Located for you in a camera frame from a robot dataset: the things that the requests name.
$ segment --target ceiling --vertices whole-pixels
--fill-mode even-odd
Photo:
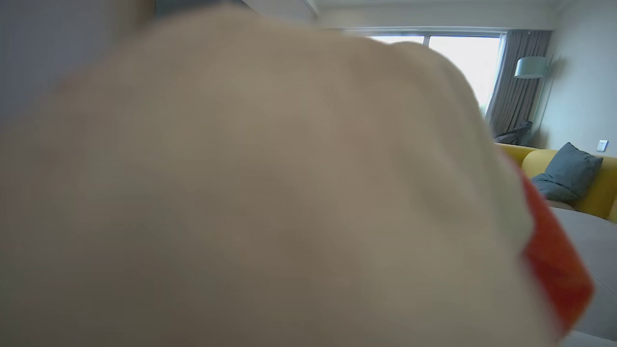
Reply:
[[[339,6],[375,6],[382,4],[464,4],[468,3],[531,3],[531,4],[546,4],[557,5],[562,0],[313,0],[320,8],[324,7],[339,7]]]

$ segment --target red object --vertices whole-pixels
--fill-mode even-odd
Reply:
[[[517,170],[534,218],[534,233],[523,254],[552,303],[564,336],[585,312],[594,292],[593,282],[546,200]]]

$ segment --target blurry beige object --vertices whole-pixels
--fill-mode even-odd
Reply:
[[[0,133],[3,346],[549,346],[462,74],[221,8]]]

